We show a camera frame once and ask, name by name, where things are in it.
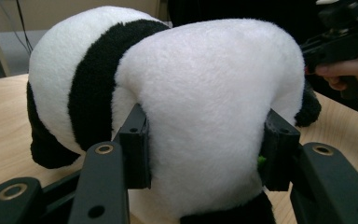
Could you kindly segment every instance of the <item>black plush ear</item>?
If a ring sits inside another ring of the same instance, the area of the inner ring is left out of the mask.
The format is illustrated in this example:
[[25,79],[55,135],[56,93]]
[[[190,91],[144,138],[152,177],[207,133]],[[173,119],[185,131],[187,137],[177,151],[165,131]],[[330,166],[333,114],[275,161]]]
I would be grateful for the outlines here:
[[303,102],[300,111],[296,114],[296,126],[308,127],[319,118],[322,106],[309,82],[305,81]]
[[72,164],[79,155],[61,145],[39,119],[29,82],[27,83],[27,107],[32,128],[31,153],[34,161],[49,169]]
[[181,224],[263,223],[275,224],[272,204],[265,192],[245,205],[227,211],[182,217]]

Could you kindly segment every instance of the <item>plush toy's head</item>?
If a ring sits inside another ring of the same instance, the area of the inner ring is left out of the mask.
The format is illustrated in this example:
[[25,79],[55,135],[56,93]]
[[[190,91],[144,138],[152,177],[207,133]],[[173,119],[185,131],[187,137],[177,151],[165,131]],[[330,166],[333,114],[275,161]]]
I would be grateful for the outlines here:
[[131,190],[134,215],[212,223],[262,210],[273,222],[257,172],[264,122],[271,108],[292,125],[317,119],[303,71],[295,40],[269,22],[168,29],[138,11],[96,8],[57,24],[34,49],[33,157],[48,168],[71,164],[111,140],[139,103],[150,124],[152,187]]

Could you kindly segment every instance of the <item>white fur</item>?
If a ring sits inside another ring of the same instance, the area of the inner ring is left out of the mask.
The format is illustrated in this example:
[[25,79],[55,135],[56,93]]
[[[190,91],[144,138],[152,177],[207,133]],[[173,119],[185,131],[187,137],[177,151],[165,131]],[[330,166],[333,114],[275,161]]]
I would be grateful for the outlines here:
[[267,113],[295,123],[303,67],[290,35],[255,20],[189,24],[129,49],[117,70],[113,125],[142,105],[153,176],[151,189],[131,191],[133,214],[148,224],[177,223],[258,195]]
[[83,154],[68,115],[68,94],[77,65],[90,45],[115,24],[140,19],[157,21],[129,8],[98,7],[52,27],[34,48],[29,81],[39,118],[65,147]]

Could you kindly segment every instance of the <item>light wood surface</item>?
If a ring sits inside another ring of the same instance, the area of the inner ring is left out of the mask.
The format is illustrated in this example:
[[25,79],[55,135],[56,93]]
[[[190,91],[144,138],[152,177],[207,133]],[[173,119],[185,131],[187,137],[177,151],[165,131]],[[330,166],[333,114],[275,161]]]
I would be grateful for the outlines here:
[[[26,111],[27,75],[0,79],[0,184],[14,177],[32,176],[46,186],[73,171],[75,165],[47,170],[31,159],[31,127]],[[358,113],[318,94],[323,105],[318,121],[302,128],[300,143],[321,142],[338,148],[358,171]],[[296,223],[289,192],[269,192],[278,224]],[[131,223],[139,220],[131,217]]]

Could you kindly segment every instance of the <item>stuffed animal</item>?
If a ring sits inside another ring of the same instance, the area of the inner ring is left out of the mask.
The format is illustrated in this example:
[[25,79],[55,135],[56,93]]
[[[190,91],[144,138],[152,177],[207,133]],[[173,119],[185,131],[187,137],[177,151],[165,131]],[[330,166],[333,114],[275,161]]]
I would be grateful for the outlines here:
[[27,88],[31,151],[47,168],[113,139],[134,104],[142,106],[152,185],[130,190],[130,205],[144,223],[274,223],[257,172],[267,114],[273,108],[307,126],[320,111],[298,45],[276,25],[169,29],[121,7],[49,30],[34,48]]

